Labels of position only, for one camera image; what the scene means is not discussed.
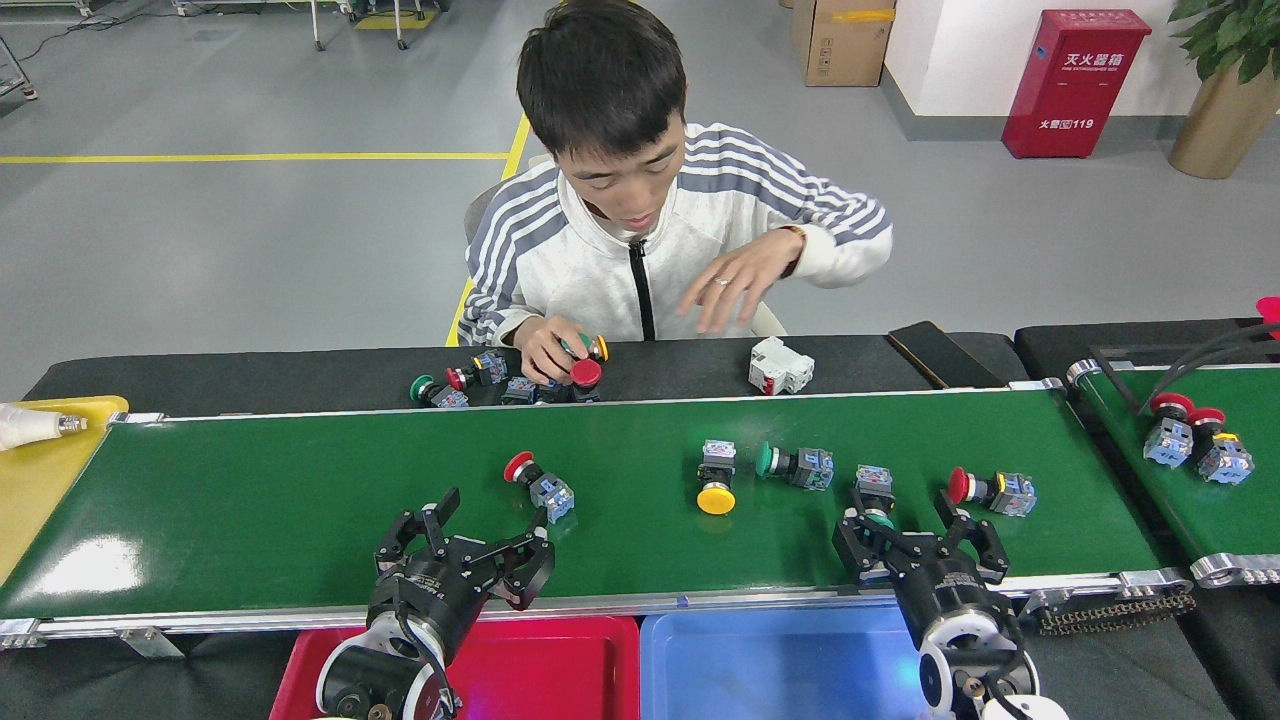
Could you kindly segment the person's right hand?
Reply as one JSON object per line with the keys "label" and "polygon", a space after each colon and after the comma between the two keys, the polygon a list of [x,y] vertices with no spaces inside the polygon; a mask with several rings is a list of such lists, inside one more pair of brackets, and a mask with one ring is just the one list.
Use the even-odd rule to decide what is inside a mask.
{"label": "person's right hand", "polygon": [[568,383],[576,361],[590,357],[585,329],[564,316],[527,316],[507,337],[521,354],[522,374],[538,384]]}

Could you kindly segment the person's left hand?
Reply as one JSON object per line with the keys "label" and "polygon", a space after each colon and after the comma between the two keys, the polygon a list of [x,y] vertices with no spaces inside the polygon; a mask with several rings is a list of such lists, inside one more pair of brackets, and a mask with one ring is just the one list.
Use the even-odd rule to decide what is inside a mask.
{"label": "person's left hand", "polygon": [[778,228],[714,258],[686,288],[676,313],[698,310],[696,333],[721,333],[733,322],[746,325],[765,292],[799,263],[806,240]]}

